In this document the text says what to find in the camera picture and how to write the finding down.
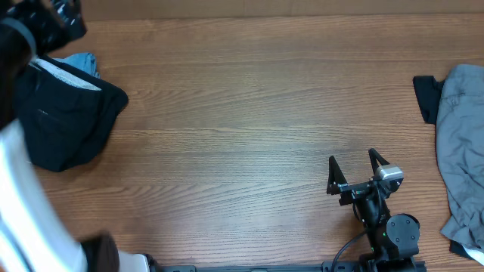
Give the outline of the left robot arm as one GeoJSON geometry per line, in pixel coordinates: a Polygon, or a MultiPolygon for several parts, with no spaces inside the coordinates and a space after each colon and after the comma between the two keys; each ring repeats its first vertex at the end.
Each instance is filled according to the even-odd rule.
{"type": "Polygon", "coordinates": [[[8,271],[160,270],[149,255],[120,251],[107,232],[72,238],[35,173],[94,159],[129,101],[98,77],[91,55],[50,57],[85,34],[78,1],[1,3],[1,264],[8,271]]]}

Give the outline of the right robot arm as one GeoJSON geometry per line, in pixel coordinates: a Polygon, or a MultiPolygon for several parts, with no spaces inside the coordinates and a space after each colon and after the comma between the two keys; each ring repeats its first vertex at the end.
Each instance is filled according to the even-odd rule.
{"type": "Polygon", "coordinates": [[[348,268],[350,271],[425,271],[424,263],[417,263],[420,222],[412,215],[391,215],[386,200],[404,180],[403,171],[385,160],[374,148],[368,151],[373,175],[368,181],[349,184],[334,156],[328,162],[327,194],[338,195],[341,206],[351,205],[363,231],[348,241],[335,255],[330,271],[348,268]],[[341,255],[362,237],[371,247],[351,264],[340,262],[341,255]]]}

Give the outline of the dark green shorts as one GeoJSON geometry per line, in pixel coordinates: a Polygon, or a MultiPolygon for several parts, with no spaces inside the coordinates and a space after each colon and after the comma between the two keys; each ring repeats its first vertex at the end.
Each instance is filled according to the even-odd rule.
{"type": "Polygon", "coordinates": [[[31,61],[14,85],[30,161],[52,172],[94,159],[128,102],[121,88],[50,57],[31,61]]]}

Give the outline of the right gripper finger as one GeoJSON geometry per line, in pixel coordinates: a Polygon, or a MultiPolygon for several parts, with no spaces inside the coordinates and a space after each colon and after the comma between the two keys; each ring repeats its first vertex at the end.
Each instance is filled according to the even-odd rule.
{"type": "Polygon", "coordinates": [[[329,172],[327,182],[327,194],[336,195],[343,191],[343,187],[348,185],[347,180],[339,167],[334,156],[329,158],[329,172]]]}
{"type": "Polygon", "coordinates": [[[373,173],[377,173],[377,169],[383,165],[389,165],[389,162],[385,160],[374,148],[368,150],[368,155],[371,161],[371,167],[373,173]]]}

